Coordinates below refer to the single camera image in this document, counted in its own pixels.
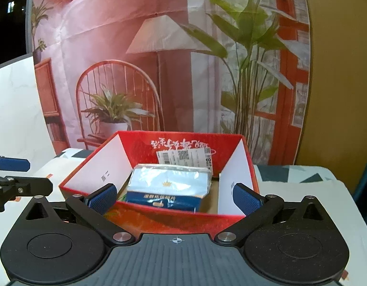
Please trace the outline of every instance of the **lampshade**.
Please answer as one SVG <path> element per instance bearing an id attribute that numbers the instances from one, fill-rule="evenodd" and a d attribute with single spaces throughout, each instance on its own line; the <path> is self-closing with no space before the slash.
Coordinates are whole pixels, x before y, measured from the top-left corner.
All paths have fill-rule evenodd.
<path id="1" fill-rule="evenodd" d="M 190 37 L 168 15 L 162 15 L 148 18 L 142 23 L 127 54 L 172 49 L 209 50 L 201 42 Z"/>

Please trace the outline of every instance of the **chair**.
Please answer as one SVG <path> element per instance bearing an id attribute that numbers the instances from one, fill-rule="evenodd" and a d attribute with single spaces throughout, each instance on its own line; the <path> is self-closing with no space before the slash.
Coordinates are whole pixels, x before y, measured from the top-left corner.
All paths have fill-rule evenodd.
<path id="1" fill-rule="evenodd" d="M 100 134 L 100 123 L 83 110 L 94 106 L 89 94 L 102 94 L 101 86 L 114 93 L 123 93 L 134 102 L 142 104 L 142 109 L 154 114 L 154 117 L 139 117 L 140 122 L 132 122 L 133 130 L 161 131 L 164 119 L 157 89 L 150 77 L 137 66 L 120 60 L 105 60 L 90 66 L 80 76 L 76 85 L 77 112 L 82 131 L 78 142 L 98 147 L 106 138 Z"/>

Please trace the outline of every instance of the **brown wall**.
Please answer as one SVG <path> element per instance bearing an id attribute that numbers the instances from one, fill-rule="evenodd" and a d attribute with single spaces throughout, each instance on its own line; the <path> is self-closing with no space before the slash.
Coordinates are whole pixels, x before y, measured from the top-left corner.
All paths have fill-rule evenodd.
<path id="1" fill-rule="evenodd" d="M 367 0 L 308 0 L 309 107 L 296 164 L 330 169 L 354 191 L 367 162 Z"/>

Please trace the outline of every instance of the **round disc cover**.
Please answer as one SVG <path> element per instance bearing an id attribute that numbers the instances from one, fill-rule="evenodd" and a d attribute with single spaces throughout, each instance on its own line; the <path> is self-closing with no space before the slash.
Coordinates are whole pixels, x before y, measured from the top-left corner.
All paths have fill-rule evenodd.
<path id="1" fill-rule="evenodd" d="M 253 232 L 244 244 L 244 253 L 263 275 L 296 285 L 331 281 L 349 259 L 337 230 L 290 229 L 280 223 Z"/>
<path id="2" fill-rule="evenodd" d="M 64 284 L 88 274 L 103 258 L 102 238 L 86 227 L 66 223 L 65 227 L 42 232 L 25 230 L 16 238 L 6 238 L 1 260 L 10 279 Z"/>

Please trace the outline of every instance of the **blue and white package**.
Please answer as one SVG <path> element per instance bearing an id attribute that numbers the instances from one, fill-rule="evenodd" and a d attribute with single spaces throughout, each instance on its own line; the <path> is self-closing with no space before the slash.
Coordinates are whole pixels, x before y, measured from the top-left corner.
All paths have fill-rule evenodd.
<path id="1" fill-rule="evenodd" d="M 126 201 L 197 212 L 210 185 L 211 172 L 207 168 L 138 164 L 130 177 Z"/>

